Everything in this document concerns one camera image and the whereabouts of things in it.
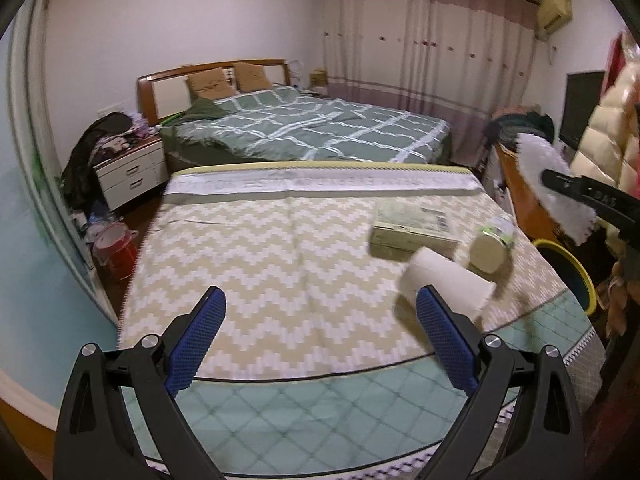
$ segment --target red trash can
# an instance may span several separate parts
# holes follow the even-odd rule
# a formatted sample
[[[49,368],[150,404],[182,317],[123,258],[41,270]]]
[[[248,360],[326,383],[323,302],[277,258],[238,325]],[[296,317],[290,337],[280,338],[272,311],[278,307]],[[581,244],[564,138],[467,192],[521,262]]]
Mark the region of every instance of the red trash can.
[[[128,278],[136,267],[138,250],[133,243],[136,234],[126,224],[116,222],[102,231],[94,243],[95,258],[117,280]]]

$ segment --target wooden headboard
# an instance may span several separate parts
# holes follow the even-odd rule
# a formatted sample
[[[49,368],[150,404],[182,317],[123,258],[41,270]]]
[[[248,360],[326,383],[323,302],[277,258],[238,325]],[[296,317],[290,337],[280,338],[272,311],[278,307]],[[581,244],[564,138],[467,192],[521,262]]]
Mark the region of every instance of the wooden headboard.
[[[138,78],[138,99],[142,115],[155,126],[163,118],[185,111],[191,106],[186,79],[189,74],[213,68],[224,68],[230,82],[235,85],[234,63],[263,65],[272,83],[290,84],[289,67],[284,59],[241,59],[201,65],[187,65]]]

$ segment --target wall outlet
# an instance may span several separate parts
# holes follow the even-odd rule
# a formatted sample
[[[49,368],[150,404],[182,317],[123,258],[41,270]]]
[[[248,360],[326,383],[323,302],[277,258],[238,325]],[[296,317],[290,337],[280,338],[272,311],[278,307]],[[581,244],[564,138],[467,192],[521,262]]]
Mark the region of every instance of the wall outlet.
[[[116,103],[114,105],[111,105],[109,107],[106,108],[102,108],[101,110],[98,110],[98,118],[101,119],[109,114],[112,114],[114,112],[122,112],[125,113],[125,106],[124,106],[124,102],[121,103]]]

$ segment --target wooden desk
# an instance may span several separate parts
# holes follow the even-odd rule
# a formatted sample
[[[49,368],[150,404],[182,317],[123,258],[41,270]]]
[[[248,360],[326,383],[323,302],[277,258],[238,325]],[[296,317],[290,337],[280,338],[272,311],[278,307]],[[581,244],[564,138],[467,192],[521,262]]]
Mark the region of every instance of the wooden desk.
[[[502,174],[511,193],[518,227],[529,238],[544,238],[557,242],[555,231],[558,229],[558,224],[551,219],[523,180],[518,172],[515,156],[505,152],[500,144],[495,149],[500,159]]]

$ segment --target television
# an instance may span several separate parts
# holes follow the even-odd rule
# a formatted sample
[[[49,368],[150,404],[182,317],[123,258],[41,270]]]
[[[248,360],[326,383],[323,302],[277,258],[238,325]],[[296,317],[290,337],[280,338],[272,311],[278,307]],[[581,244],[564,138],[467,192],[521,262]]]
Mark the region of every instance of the television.
[[[560,140],[578,149],[584,129],[593,109],[600,103],[600,90],[604,72],[580,72],[566,77],[564,113],[560,127]]]

